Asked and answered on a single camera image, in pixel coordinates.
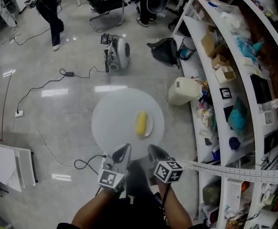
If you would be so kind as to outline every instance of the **red cable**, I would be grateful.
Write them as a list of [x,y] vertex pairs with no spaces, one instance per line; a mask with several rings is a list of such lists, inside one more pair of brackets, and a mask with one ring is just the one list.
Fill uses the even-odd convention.
[[6,88],[6,93],[5,93],[5,98],[4,98],[4,104],[3,104],[3,113],[2,113],[2,125],[1,125],[1,139],[0,142],[3,141],[3,121],[4,121],[4,109],[5,109],[5,102],[6,102],[6,96],[7,96],[7,91],[9,90],[9,85],[10,85],[10,79],[11,79],[11,75],[13,73],[10,73],[10,78],[9,78],[9,82],[7,84],[7,88]]

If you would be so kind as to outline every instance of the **black bag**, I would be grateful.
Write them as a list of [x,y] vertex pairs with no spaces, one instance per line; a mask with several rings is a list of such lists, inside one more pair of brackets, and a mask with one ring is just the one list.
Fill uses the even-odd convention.
[[177,43],[173,38],[165,38],[156,43],[148,43],[147,46],[152,49],[152,54],[155,59],[178,66]]

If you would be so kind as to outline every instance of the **plastic bottle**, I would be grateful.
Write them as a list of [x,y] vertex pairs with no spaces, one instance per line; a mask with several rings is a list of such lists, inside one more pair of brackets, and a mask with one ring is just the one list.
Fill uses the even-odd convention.
[[278,98],[260,105],[261,112],[265,112],[267,110],[277,109],[277,108],[278,108]]

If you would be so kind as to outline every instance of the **person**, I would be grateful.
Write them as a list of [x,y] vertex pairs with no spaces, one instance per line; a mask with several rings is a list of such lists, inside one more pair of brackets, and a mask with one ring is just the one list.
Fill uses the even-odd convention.
[[[189,214],[171,188],[167,192],[164,204],[168,227],[161,205],[151,192],[139,163],[132,162],[128,171],[126,198],[119,198],[120,193],[104,188],[76,213],[71,224],[60,223],[57,229],[208,229],[203,224],[192,225]],[[157,180],[157,185],[163,199],[167,184]]]
[[155,19],[157,18],[156,14],[151,13],[148,9],[147,9],[147,0],[141,0],[140,1],[140,17],[137,18],[137,22],[144,26],[144,27],[148,27],[148,24],[150,22],[154,22]]
[[63,32],[63,22],[57,16],[57,1],[58,0],[38,0],[36,9],[38,13],[50,24],[51,39],[53,50],[60,48],[60,33]]

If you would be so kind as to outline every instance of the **plastic bag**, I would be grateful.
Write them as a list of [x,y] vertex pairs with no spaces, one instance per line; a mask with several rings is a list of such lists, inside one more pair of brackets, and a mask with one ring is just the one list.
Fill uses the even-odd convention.
[[273,21],[278,21],[278,10],[274,0],[258,0],[264,8],[263,13]]
[[217,7],[220,17],[233,34],[245,39],[251,38],[247,22],[238,6],[222,4]]

